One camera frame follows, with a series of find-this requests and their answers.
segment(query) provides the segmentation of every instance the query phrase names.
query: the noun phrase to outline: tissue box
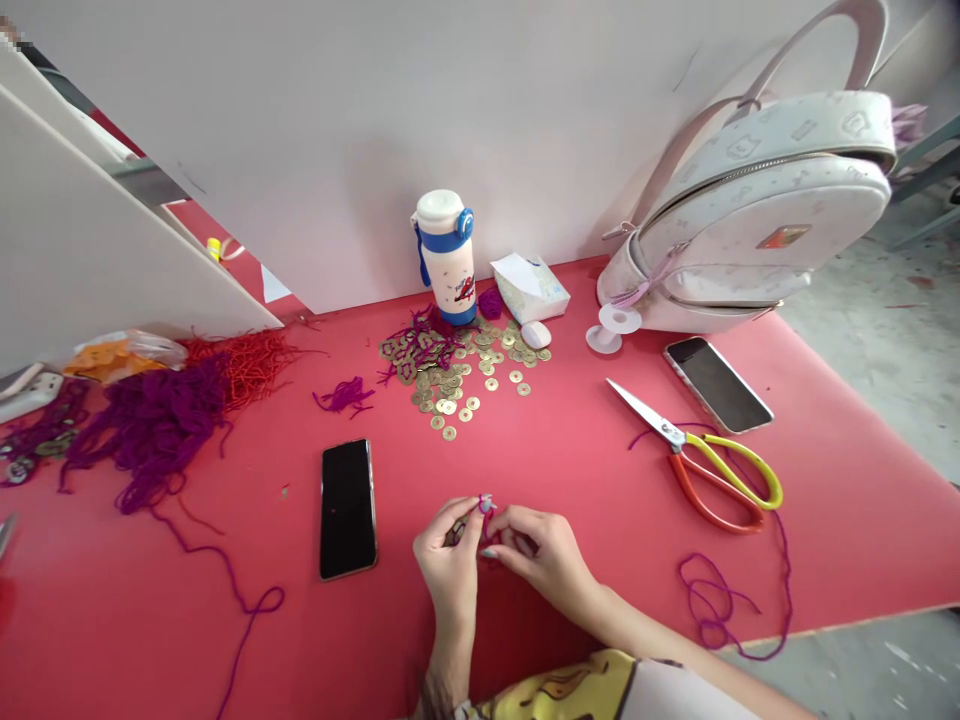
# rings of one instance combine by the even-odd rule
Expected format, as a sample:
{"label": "tissue box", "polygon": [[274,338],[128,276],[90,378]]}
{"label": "tissue box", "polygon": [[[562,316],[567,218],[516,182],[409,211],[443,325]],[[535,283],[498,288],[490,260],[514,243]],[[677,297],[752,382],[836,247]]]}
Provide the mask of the tissue box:
{"label": "tissue box", "polygon": [[566,311],[570,293],[539,256],[527,259],[511,253],[490,264],[503,302],[521,325]]}

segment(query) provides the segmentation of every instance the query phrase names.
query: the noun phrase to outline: yellow tag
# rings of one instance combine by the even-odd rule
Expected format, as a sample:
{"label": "yellow tag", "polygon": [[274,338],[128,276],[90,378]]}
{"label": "yellow tag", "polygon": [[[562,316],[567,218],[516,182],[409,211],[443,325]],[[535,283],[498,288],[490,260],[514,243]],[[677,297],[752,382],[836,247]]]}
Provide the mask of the yellow tag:
{"label": "yellow tag", "polygon": [[220,262],[220,241],[216,238],[207,238],[207,252],[217,262]]}

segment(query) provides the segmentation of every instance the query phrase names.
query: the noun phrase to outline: black phone screen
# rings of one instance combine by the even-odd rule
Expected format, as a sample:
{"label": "black phone screen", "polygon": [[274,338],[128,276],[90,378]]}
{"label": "black phone screen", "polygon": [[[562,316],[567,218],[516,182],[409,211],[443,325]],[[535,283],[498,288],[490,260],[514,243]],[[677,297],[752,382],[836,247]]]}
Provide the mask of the black phone screen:
{"label": "black phone screen", "polygon": [[773,420],[770,409],[703,338],[670,345],[667,353],[732,432],[745,432]]}
{"label": "black phone screen", "polygon": [[320,579],[377,562],[370,443],[355,440],[323,451],[320,484]]}

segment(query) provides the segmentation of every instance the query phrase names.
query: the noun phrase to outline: yellow scissors handle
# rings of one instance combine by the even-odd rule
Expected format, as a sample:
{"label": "yellow scissors handle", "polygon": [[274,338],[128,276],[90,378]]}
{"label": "yellow scissors handle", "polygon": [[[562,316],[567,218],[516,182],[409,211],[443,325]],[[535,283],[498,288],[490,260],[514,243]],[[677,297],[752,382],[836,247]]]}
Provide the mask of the yellow scissors handle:
{"label": "yellow scissors handle", "polygon": [[[713,463],[714,467],[720,471],[720,474],[733,485],[737,490],[742,492],[758,506],[764,510],[776,510],[780,505],[783,504],[783,487],[780,485],[780,481],[777,479],[776,474],[767,465],[763,458],[757,455],[753,450],[748,447],[744,447],[738,442],[733,440],[728,440],[727,438],[717,437],[716,435],[703,435],[698,437],[696,435],[691,435],[687,433],[686,440],[688,443],[697,448],[700,452],[707,456],[710,462]],[[757,497],[757,494],[753,492],[747,485],[737,477],[736,473],[730,469],[730,466],[727,465],[723,459],[714,452],[713,448],[710,445],[721,445],[725,448],[733,450],[735,453],[743,455],[747,460],[749,460],[757,470],[760,471],[760,474],[763,475],[763,479],[767,483],[767,488],[770,490],[770,499],[763,500]]]}

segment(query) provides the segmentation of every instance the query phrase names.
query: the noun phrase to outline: person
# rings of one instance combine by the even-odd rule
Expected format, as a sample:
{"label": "person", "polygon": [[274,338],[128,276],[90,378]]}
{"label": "person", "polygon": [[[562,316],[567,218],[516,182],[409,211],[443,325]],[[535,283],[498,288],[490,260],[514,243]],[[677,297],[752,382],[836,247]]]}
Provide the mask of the person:
{"label": "person", "polygon": [[[448,533],[468,516],[458,544]],[[570,523],[512,505],[489,521],[499,544],[480,555],[527,580],[571,622],[608,649],[580,665],[525,680],[471,704],[476,634],[477,555],[483,534],[478,498],[447,502],[416,538],[414,554],[433,600],[436,635],[415,718],[811,718],[777,691],[644,615],[591,574]]]}

